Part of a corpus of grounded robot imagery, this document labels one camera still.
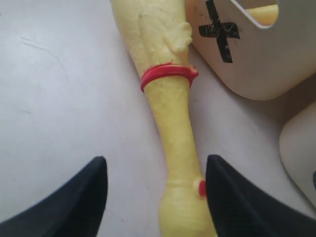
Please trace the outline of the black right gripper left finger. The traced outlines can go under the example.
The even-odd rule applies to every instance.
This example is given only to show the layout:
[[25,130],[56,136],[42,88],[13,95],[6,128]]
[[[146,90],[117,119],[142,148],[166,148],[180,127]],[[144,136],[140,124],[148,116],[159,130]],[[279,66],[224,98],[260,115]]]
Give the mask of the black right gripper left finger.
[[1,222],[2,237],[95,237],[108,197],[104,157],[93,158],[51,195]]

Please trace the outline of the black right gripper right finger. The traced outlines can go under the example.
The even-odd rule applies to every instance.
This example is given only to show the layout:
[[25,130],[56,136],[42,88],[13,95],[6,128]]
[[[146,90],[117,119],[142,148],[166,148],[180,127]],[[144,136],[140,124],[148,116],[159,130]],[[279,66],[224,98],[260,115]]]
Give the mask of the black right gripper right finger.
[[219,237],[314,237],[315,219],[246,179],[220,155],[209,155],[206,195]]

